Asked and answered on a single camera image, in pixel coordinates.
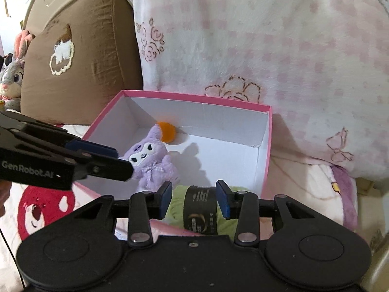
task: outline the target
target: green towel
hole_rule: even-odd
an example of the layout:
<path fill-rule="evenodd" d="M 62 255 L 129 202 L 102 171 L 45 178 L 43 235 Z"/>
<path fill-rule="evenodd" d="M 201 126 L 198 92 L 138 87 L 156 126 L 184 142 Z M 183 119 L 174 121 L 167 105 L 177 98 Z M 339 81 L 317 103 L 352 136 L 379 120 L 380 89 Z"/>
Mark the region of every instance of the green towel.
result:
<path fill-rule="evenodd" d="M 172 201 L 170 202 L 170 206 L 163 220 L 165 223 L 178 228 L 184 228 L 184 219 L 183 219 L 184 200 L 185 200 L 186 190 L 188 188 L 189 188 L 188 186 L 177 186 L 173 190 Z M 230 187 L 230 188 L 234 192 L 239 190 L 247 191 L 247 189 L 241 187 Z M 235 235 L 235 230 L 238 225 L 238 220 L 224 219 L 222 212 L 219 208 L 219 204 L 217 204 L 216 222 L 217 222 L 217 233 L 219 235 L 229 235 L 229 237 L 233 240 Z"/>

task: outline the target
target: bunny eye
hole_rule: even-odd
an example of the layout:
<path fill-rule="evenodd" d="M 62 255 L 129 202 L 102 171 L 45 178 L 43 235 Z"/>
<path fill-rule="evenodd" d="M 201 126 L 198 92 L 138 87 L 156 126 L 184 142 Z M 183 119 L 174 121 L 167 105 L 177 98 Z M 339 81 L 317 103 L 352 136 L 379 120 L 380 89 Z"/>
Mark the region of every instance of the bunny eye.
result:
<path fill-rule="evenodd" d="M 23 74 L 21 72 L 17 72 L 15 75 L 14 75 L 14 82 L 19 82 L 23 79 Z"/>

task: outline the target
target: black label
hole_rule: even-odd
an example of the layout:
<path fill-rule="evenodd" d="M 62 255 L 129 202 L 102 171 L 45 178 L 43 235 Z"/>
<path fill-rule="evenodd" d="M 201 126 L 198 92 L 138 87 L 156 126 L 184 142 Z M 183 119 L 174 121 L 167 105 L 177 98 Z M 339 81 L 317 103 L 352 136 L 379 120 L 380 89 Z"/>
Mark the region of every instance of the black label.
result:
<path fill-rule="evenodd" d="M 204 235 L 217 235 L 216 188 L 190 186 L 185 194 L 185 229 Z"/>

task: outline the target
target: stuffed rabbit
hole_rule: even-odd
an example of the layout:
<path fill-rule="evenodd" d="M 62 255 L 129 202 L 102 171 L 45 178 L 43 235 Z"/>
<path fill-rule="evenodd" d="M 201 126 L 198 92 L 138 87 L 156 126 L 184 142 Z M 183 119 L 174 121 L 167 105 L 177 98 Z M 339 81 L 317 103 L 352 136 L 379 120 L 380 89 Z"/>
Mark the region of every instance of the stuffed rabbit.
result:
<path fill-rule="evenodd" d="M 5 109 L 20 112 L 20 95 L 24 75 L 25 56 L 29 43 L 34 38 L 24 30 L 15 39 L 12 62 L 0 73 L 0 99 L 5 101 Z"/>

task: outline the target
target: orange ball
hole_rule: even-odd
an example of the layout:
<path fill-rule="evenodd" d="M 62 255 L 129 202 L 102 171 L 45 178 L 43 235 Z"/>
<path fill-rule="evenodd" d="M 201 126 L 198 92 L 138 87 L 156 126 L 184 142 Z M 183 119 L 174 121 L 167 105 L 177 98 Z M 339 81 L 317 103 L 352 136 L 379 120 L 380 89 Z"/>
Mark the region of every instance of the orange ball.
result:
<path fill-rule="evenodd" d="M 162 131 L 161 141 L 164 143 L 170 143 L 176 138 L 176 128 L 166 122 L 157 122 Z"/>

